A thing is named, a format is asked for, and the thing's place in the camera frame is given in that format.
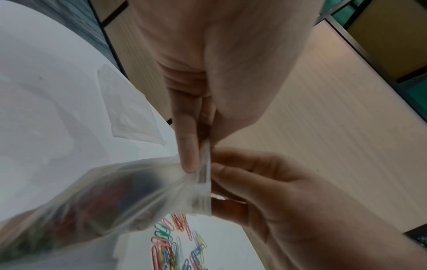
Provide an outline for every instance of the light wood panel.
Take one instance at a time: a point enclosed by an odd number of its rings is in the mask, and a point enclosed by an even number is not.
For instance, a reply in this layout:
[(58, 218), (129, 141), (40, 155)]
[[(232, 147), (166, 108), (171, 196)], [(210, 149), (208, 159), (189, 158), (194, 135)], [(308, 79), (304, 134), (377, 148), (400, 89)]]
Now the light wood panel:
[(348, 32), (392, 79), (427, 66), (427, 9), (415, 0), (373, 0)]
[(114, 10), (116, 10), (125, 0), (90, 0), (97, 12), (99, 20), (105, 20)]
[(114, 19), (105, 31), (128, 75), (129, 81), (165, 119), (172, 117), (169, 96), (155, 60), (142, 42), (130, 8)]
[(220, 145), (289, 155), (401, 232), (427, 222), (427, 126), (327, 22), (255, 125)]

